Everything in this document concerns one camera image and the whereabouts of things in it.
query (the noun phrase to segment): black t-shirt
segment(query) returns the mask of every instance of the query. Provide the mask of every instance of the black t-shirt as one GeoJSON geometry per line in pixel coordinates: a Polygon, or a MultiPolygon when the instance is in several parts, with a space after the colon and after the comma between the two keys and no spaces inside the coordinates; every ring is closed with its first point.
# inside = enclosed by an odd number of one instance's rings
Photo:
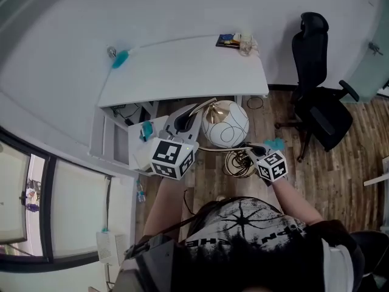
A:
{"type": "Polygon", "coordinates": [[[183,242],[190,291],[356,291],[364,259],[339,221],[307,226],[256,198],[215,206],[183,242]]]}

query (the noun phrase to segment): office chair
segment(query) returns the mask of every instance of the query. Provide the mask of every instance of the office chair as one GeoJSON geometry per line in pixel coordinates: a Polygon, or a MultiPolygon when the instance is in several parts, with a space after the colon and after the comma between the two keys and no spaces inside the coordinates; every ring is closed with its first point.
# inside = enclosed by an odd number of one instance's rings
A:
{"type": "Polygon", "coordinates": [[[389,290],[389,237],[378,231],[350,234],[365,257],[363,279],[358,292],[389,290]]]}
{"type": "Polygon", "coordinates": [[[301,162],[312,134],[324,146],[325,151],[333,149],[346,135],[353,117],[339,101],[350,94],[358,101],[359,96],[341,80],[341,91],[318,88],[327,77],[328,23],[318,13],[301,14],[301,32],[292,40],[292,51],[297,68],[298,86],[293,92],[291,103],[301,122],[276,123],[276,129],[294,127],[306,132],[306,140],[300,156],[301,162]]]}

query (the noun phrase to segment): wooden floor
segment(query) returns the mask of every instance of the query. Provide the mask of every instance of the wooden floor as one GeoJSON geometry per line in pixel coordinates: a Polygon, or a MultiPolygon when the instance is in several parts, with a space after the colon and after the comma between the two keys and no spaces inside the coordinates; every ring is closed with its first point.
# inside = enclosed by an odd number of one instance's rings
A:
{"type": "MultiPolygon", "coordinates": [[[[250,120],[246,140],[264,142],[280,137],[286,148],[289,174],[287,179],[304,197],[316,207],[327,220],[338,219],[349,231],[379,229],[383,213],[383,185],[364,187],[363,182],[382,174],[382,159],[389,156],[389,100],[376,97],[366,104],[345,104],[354,118],[346,137],[335,149],[326,153],[313,137],[308,153],[302,163],[296,161],[302,140],[294,128],[276,130],[275,122],[295,119],[289,104],[291,93],[271,91],[264,99],[263,107],[251,110],[247,107],[249,97],[243,98],[243,108],[250,120]]],[[[185,99],[179,102],[160,102],[159,116],[190,103],[205,99],[185,99]]],[[[257,98],[250,101],[252,108],[260,106],[257,98]]],[[[199,137],[201,145],[209,146],[205,137],[199,137]]],[[[255,196],[279,207],[271,187],[266,187],[256,175],[236,179],[222,172],[224,154],[198,151],[195,165],[185,176],[188,187],[186,199],[193,212],[215,200],[218,195],[255,196]]],[[[137,205],[136,239],[142,236],[144,222],[153,205],[160,178],[141,177],[146,193],[146,203],[137,205]]],[[[183,205],[183,217],[190,214],[183,205]]]]}

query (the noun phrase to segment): white cube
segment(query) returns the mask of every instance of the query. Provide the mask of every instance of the white cube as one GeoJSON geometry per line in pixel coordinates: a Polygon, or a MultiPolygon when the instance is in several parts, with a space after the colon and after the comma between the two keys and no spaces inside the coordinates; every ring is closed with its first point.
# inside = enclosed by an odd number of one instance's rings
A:
{"type": "Polygon", "coordinates": [[[257,164],[260,177],[268,181],[274,182],[287,175],[286,159],[279,150],[259,160],[257,164]]]}
{"type": "Polygon", "coordinates": [[[157,175],[181,179],[194,163],[198,148],[197,142],[190,145],[155,137],[150,150],[151,168],[157,175]]]}

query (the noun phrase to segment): white globe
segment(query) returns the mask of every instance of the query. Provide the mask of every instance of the white globe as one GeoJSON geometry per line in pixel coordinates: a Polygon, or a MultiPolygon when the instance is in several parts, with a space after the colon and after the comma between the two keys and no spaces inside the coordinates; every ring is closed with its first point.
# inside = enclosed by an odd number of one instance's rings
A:
{"type": "Polygon", "coordinates": [[[245,139],[249,132],[249,119],[245,110],[230,100],[215,102],[216,106],[229,109],[229,114],[222,122],[211,123],[207,120],[208,110],[202,117],[202,131],[215,146],[232,148],[245,139]]]}

